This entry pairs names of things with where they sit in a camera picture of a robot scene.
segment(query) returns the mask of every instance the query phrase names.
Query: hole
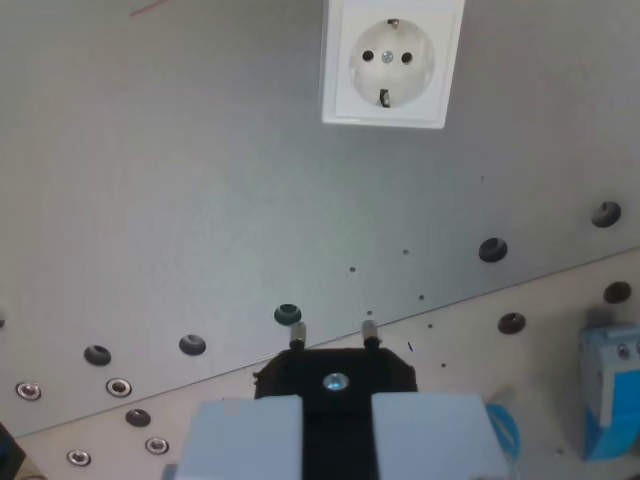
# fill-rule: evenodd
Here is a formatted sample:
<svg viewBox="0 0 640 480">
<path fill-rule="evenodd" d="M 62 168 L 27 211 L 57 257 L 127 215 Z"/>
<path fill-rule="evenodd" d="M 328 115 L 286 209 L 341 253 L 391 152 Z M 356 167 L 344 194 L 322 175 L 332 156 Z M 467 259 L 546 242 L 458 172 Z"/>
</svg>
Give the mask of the hole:
<svg viewBox="0 0 640 480">
<path fill-rule="evenodd" d="M 207 349 L 207 343 L 198 335 L 185 335 L 178 342 L 178 347 L 182 353 L 195 357 L 204 353 Z"/>
<path fill-rule="evenodd" d="M 609 228 L 622 216 L 622 208 L 616 202 L 604 202 L 591 214 L 591 223 L 598 228 Z"/>
<path fill-rule="evenodd" d="M 290 303 L 285 303 L 276 308 L 276 311 L 273 314 L 273 318 L 276 319 L 280 325 L 284 325 L 285 327 L 289 327 L 294 323 L 298 323 L 302 320 L 302 312 L 300 309 Z"/>
<path fill-rule="evenodd" d="M 631 285 L 627 282 L 614 282 L 604 291 L 604 301 L 615 305 L 626 302 L 631 296 Z"/>
<path fill-rule="evenodd" d="M 67 460 L 76 467 L 86 467 L 91 463 L 91 455 L 82 450 L 71 450 L 67 453 Z"/>
<path fill-rule="evenodd" d="M 100 345 L 92 345 L 84 351 L 84 359 L 96 367 L 104 367 L 111 363 L 111 353 Z"/>
<path fill-rule="evenodd" d="M 162 438 L 154 437 L 145 442 L 147 451 L 154 455 L 163 455 L 169 451 L 169 442 Z"/>
<path fill-rule="evenodd" d="M 490 238 L 482 242 L 478 255 L 483 262 L 495 263 L 502 260 L 507 255 L 507 251 L 507 242 L 501 238 Z"/>
<path fill-rule="evenodd" d="M 139 428 L 146 427 L 151 423 L 151 415 L 139 408 L 129 410 L 124 419 L 129 425 Z"/>
<path fill-rule="evenodd" d="M 110 395 L 118 398 L 128 397 L 132 390 L 129 382 L 121 378 L 112 378 L 107 382 L 106 388 Z"/>
<path fill-rule="evenodd" d="M 527 325 L 527 319 L 520 313 L 507 313 L 498 321 L 498 330 L 505 335 L 521 332 Z"/>
</svg>

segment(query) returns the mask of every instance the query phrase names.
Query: red line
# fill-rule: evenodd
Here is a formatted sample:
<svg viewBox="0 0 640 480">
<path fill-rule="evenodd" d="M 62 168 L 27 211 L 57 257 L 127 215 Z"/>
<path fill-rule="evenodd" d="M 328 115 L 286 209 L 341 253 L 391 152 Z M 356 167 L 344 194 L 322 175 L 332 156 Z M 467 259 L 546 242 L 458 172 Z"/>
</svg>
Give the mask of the red line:
<svg viewBox="0 0 640 480">
<path fill-rule="evenodd" d="M 156 8 L 159 7 L 160 5 L 162 5 L 163 3 L 167 3 L 170 2 L 171 0 L 156 0 L 155 2 L 153 2 L 151 5 L 147 5 L 146 7 L 142 7 L 138 10 L 135 10 L 134 12 L 131 12 L 131 17 L 135 17 L 136 15 L 140 15 L 141 13 L 145 13 L 148 12 L 149 10 L 151 10 L 152 8 Z"/>
</svg>

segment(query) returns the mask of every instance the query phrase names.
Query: screw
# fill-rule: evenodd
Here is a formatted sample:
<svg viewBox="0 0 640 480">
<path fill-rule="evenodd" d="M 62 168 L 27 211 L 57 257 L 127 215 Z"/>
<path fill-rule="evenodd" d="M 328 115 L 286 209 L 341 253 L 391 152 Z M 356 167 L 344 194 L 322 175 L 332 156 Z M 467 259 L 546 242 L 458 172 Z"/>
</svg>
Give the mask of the screw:
<svg viewBox="0 0 640 480">
<path fill-rule="evenodd" d="M 128 397 L 131 390 L 131 384 L 122 378 L 112 378 L 107 382 L 107 392 L 114 397 Z"/>
<path fill-rule="evenodd" d="M 393 62 L 393 52 L 390 52 L 389 50 L 387 50 L 386 52 L 383 52 L 382 53 L 382 61 L 384 63 Z"/>
<path fill-rule="evenodd" d="M 304 344 L 307 341 L 307 326 L 304 322 L 294 323 L 291 326 L 291 337 L 289 340 L 289 348 L 291 350 L 304 350 Z"/>
<path fill-rule="evenodd" d="M 42 396 L 42 390 L 36 382 L 22 382 L 16 385 L 16 393 L 24 400 L 33 402 Z"/>
<path fill-rule="evenodd" d="M 169 442 L 164 438 L 150 438 L 145 442 L 144 446 L 149 453 L 153 453 L 154 455 L 164 455 L 169 451 Z"/>
<path fill-rule="evenodd" d="M 372 320 L 362 323 L 362 340 L 367 348 L 378 348 L 380 346 L 380 337 L 378 337 L 378 327 Z"/>
<path fill-rule="evenodd" d="M 67 453 L 67 460 L 76 467 L 86 467 L 91 463 L 91 455 L 82 450 L 71 450 Z"/>
<path fill-rule="evenodd" d="M 617 352 L 620 358 L 624 358 L 624 359 L 629 358 L 629 348 L 624 343 L 621 343 L 620 345 L 618 345 Z"/>
<path fill-rule="evenodd" d="M 339 392 L 349 386 L 349 377 L 344 373 L 331 373 L 322 381 L 324 388 L 332 392 Z"/>
</svg>

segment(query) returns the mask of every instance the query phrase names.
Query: white block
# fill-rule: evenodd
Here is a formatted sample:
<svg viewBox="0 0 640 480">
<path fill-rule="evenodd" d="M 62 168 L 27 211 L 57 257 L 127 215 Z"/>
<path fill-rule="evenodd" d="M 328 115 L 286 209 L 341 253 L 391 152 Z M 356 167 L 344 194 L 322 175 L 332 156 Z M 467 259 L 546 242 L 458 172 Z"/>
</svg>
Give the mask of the white block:
<svg viewBox="0 0 640 480">
<path fill-rule="evenodd" d="M 508 478 L 479 395 L 385 393 L 372 405 L 380 480 Z"/>
</svg>

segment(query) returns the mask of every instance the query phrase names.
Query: power socket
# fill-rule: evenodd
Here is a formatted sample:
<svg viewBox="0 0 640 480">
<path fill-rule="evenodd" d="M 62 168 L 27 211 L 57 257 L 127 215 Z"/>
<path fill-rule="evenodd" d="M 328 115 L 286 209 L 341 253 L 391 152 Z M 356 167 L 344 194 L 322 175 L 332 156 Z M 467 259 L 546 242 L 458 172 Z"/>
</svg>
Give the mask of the power socket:
<svg viewBox="0 0 640 480">
<path fill-rule="evenodd" d="M 443 128 L 465 0 L 325 0 L 322 121 Z"/>
</svg>

